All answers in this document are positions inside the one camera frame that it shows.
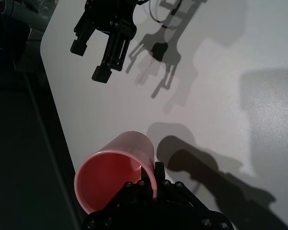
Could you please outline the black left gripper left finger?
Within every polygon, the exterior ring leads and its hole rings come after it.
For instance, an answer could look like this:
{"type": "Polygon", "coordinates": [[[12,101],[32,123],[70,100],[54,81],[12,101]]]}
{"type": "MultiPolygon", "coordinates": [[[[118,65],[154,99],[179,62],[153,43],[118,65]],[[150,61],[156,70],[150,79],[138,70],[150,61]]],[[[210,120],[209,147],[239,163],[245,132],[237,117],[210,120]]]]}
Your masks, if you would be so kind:
{"type": "Polygon", "coordinates": [[[152,197],[153,189],[148,174],[145,169],[141,168],[141,178],[135,183],[125,182],[103,209],[110,210],[138,202],[146,202],[152,197]]]}

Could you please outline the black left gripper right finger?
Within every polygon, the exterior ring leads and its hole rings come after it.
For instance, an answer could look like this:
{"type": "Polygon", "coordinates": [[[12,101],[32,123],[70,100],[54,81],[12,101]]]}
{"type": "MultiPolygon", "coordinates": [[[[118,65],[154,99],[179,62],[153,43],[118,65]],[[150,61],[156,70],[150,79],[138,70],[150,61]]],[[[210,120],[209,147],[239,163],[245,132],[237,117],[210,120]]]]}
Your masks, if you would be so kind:
{"type": "Polygon", "coordinates": [[[208,208],[184,185],[177,181],[172,183],[165,179],[165,167],[162,162],[155,163],[154,176],[157,182],[157,200],[165,200],[175,204],[187,205],[200,211],[208,208]]]}

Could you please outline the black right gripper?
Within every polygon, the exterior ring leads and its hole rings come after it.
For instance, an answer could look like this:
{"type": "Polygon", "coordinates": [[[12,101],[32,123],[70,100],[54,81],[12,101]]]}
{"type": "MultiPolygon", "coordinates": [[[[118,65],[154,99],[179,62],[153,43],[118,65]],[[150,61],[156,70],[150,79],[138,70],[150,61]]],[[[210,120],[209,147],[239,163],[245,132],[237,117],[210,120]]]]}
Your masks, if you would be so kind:
{"type": "Polygon", "coordinates": [[[130,41],[134,38],[137,27],[133,21],[136,0],[88,0],[82,16],[74,28],[76,39],[70,51],[83,56],[87,41],[97,29],[108,35],[101,64],[96,67],[92,80],[107,83],[112,70],[121,71],[130,41]]]}

